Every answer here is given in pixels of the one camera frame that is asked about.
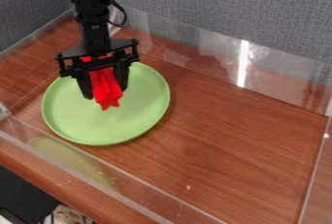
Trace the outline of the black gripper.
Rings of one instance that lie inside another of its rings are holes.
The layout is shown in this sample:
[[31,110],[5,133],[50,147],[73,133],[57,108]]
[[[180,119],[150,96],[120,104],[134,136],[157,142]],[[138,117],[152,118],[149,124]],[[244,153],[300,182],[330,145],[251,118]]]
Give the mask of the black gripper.
[[130,65],[141,61],[137,39],[110,38],[110,47],[104,51],[92,52],[84,43],[61,52],[55,59],[59,62],[62,77],[74,77],[89,100],[94,99],[90,71],[114,67],[114,75],[122,90],[129,86]]

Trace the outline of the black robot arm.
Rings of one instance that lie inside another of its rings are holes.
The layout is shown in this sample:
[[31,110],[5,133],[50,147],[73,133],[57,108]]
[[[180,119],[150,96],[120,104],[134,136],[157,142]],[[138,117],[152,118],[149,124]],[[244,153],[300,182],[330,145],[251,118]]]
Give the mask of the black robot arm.
[[70,0],[81,27],[82,42],[58,53],[61,76],[77,79],[84,97],[96,98],[93,73],[110,69],[120,89],[129,86],[130,67],[141,61],[137,39],[114,39],[109,26],[122,27],[128,14],[116,0]]

